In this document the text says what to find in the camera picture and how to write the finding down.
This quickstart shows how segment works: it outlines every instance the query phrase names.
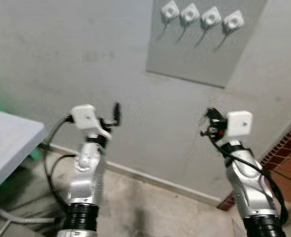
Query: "floor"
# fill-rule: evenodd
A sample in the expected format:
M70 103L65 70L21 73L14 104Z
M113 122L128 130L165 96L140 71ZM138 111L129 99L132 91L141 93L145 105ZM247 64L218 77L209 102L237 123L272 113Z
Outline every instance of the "floor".
M51 153L50 162L59 154ZM55 184L65 190L72 160L62 161ZM213 206L107 171L98 218L99 237L245 237L236 208L223 212ZM62 216L48 191L41 161L27 159L0 187L0 207L24 217ZM0 228L4 220L0 219ZM54 237L60 225L10 225L3 237ZM291 237L290 222L285 232Z

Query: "baseboard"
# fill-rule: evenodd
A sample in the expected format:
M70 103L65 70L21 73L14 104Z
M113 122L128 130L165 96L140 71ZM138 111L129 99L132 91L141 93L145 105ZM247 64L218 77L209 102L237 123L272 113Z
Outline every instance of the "baseboard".
M57 152L57 153L60 153L62 155L78 154L78 152L76 152L74 150L71 150L71 149L68 149L65 147L61 147L61 146L58 146L55 144L51 144L50 149L52 152ZM191 198L191 199L194 199L197 201L201 201L201 202L207 203L207 204L212 205L212 206L217 206L221 202L221 199L219 199L219 198L198 192L196 190L189 189L189 188L184 187L182 185L178 185L178 184L169 182L167 180L157 178L157 177L152 176L152 175L148 175L146 173L137 171L135 169L131 169L131 168L128 168L126 166L113 163L111 161L107 161L107 164L108 164L108 169L110 171L131 177L131 178L139 180L139 181L143 181L143 182L152 184L154 186L169 190L171 192L186 196L188 198Z

